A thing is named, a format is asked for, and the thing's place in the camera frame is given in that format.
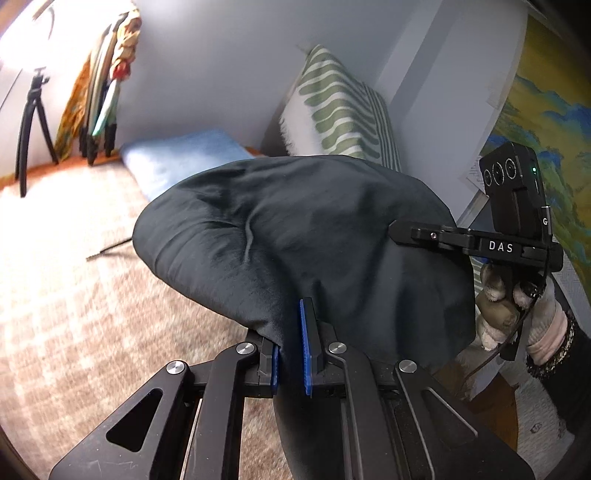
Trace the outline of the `right gloved hand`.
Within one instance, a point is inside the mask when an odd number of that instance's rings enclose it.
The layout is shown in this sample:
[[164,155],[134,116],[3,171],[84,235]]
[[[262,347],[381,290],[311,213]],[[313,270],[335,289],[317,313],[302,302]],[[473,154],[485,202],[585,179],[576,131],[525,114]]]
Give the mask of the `right gloved hand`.
[[[492,351],[509,338],[517,324],[520,312],[528,310],[533,299],[520,283],[509,286],[511,274],[486,263],[480,273],[482,291],[476,297],[480,314],[477,335],[483,348]],[[536,300],[527,316],[531,323],[527,340],[527,353],[536,366],[543,365],[558,352],[568,330],[567,316],[555,297],[554,282],[546,278],[542,296]]]

